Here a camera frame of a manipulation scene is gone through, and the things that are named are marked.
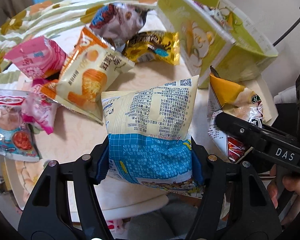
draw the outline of white lettering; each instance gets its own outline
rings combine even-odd
[[[277,153],[276,153],[275,155],[280,156],[281,152],[282,152],[282,150],[281,150],[280,148],[278,148],[278,149],[277,149]]]
[[[287,158],[287,153],[288,153],[288,151],[286,151],[285,153],[284,153],[284,155],[282,155],[282,158],[284,157],[285,159]]]

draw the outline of human hand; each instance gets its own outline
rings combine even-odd
[[[272,167],[272,169],[270,170],[270,176],[275,176],[275,175],[276,175],[276,165],[274,165]],[[281,221],[282,225],[287,225],[287,224],[291,223],[295,219],[295,217],[298,215],[298,213],[300,212],[300,177],[286,175],[282,178],[282,183],[288,191],[295,191],[298,195],[296,200],[294,201],[289,213]],[[267,190],[268,190],[270,198],[274,204],[274,207],[277,208],[277,206],[278,206],[278,200],[277,200],[278,187],[275,183],[275,179],[273,179],[270,182],[270,184],[267,187]]]

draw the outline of qr code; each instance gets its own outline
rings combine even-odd
[[[171,82],[171,83],[165,83],[164,84],[165,86],[176,86],[177,85],[177,82]]]
[[[180,86],[188,86],[188,87],[191,87],[191,86],[192,86],[191,78],[188,78],[188,79],[181,79],[181,80],[180,80]]]

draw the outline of orange and cream snack bag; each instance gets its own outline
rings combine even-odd
[[[102,113],[96,103],[101,92],[120,73],[129,71],[133,66],[133,62],[84,27],[74,51],[61,69],[59,80],[44,85],[41,92],[102,124]]]
[[[215,118],[221,112],[226,112],[262,127],[263,107],[260,97],[245,86],[219,78],[218,73],[211,68],[208,134],[222,154],[235,163],[244,156],[249,147],[216,126]]]

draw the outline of blue and cream snack bag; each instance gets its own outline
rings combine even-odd
[[[188,133],[198,77],[139,92],[101,94],[110,177],[201,197]]]

